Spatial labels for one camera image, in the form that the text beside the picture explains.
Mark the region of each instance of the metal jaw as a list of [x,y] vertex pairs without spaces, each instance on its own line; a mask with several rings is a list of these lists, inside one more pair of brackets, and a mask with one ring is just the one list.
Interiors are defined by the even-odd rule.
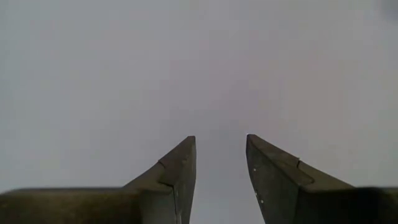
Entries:
[[121,188],[22,189],[0,195],[0,223],[188,224],[196,181],[189,136]]
[[249,175],[267,224],[398,223],[398,190],[355,188],[256,135]]

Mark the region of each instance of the gray background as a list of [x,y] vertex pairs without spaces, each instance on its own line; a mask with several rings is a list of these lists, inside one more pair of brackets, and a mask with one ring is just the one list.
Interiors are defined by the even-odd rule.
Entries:
[[0,190],[123,185],[192,134],[192,223],[263,223],[247,133],[398,185],[393,2],[0,1]]

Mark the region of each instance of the dark metal surface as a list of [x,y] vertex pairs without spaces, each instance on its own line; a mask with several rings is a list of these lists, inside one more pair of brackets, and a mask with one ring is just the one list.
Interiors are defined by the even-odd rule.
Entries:
[[188,224],[196,180],[189,136],[121,188],[22,189],[0,195],[0,223]]
[[398,223],[398,190],[354,188],[256,135],[249,175],[267,224]]

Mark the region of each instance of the white backdrop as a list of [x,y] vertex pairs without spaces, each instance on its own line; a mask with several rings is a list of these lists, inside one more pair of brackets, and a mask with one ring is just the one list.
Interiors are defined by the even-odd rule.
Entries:
[[123,185],[193,134],[191,223],[263,223],[246,133],[398,185],[393,2],[0,1],[0,190]]

